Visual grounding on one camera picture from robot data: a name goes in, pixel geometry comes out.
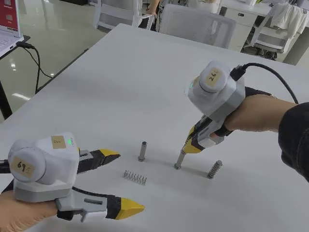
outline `metal pin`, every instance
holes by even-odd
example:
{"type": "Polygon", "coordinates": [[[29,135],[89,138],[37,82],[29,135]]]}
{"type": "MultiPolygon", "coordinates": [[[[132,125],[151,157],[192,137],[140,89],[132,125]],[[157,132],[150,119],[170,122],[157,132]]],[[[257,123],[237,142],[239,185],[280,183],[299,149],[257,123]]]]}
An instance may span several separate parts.
{"type": "Polygon", "coordinates": [[[147,147],[147,142],[145,141],[142,142],[141,148],[140,148],[140,156],[138,157],[140,162],[143,162],[145,160],[146,147],[147,147]]]}
{"type": "Polygon", "coordinates": [[[217,172],[219,171],[219,169],[223,166],[222,161],[218,160],[217,162],[215,162],[215,164],[213,165],[213,167],[211,168],[211,170],[209,171],[207,178],[209,179],[213,179],[214,176],[217,174],[217,172]]]}
{"type": "Polygon", "coordinates": [[[183,149],[180,151],[179,157],[177,162],[174,164],[175,169],[180,169],[182,167],[183,158],[186,155],[186,153],[183,151],[183,149]]]}

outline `coil spring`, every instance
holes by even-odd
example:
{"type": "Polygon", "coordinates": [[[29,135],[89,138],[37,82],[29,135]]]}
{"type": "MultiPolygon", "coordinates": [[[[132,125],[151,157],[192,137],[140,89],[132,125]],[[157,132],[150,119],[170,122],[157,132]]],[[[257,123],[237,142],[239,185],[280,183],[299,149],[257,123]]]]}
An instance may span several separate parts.
{"type": "Polygon", "coordinates": [[[211,168],[211,170],[209,171],[207,177],[209,179],[213,179],[214,176],[217,174],[217,172],[219,171],[219,169],[223,166],[222,161],[218,160],[217,162],[215,162],[215,164],[213,165],[213,167],[211,168]]]}
{"type": "Polygon", "coordinates": [[[124,172],[124,178],[128,180],[132,180],[136,183],[139,183],[141,185],[145,185],[147,181],[147,177],[143,175],[136,174],[134,172],[131,172],[129,170],[125,170],[124,172]]]}

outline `laptop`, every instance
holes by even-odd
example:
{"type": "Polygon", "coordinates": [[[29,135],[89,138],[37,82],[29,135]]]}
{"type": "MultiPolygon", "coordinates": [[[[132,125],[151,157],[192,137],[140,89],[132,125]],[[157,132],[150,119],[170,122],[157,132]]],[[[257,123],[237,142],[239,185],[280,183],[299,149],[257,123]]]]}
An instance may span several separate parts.
{"type": "Polygon", "coordinates": [[[0,0],[0,57],[16,47],[24,37],[18,21],[18,0],[0,0]]]}

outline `drawer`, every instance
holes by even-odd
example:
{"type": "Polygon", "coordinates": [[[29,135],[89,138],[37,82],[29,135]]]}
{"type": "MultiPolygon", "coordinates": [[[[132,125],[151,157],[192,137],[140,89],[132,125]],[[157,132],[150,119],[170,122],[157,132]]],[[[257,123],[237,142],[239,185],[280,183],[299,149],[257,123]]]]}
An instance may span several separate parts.
{"type": "Polygon", "coordinates": [[[225,17],[234,19],[237,24],[242,24],[245,26],[252,27],[257,16],[254,14],[249,14],[242,11],[237,11],[233,9],[226,9],[225,17]]]}

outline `laptop screen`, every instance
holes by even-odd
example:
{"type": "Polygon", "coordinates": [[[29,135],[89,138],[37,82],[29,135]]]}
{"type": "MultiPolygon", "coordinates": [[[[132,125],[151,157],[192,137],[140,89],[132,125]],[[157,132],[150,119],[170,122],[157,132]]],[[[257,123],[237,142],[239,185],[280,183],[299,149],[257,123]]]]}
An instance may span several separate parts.
{"type": "Polygon", "coordinates": [[[0,0],[0,26],[18,31],[16,0],[0,0]]]}

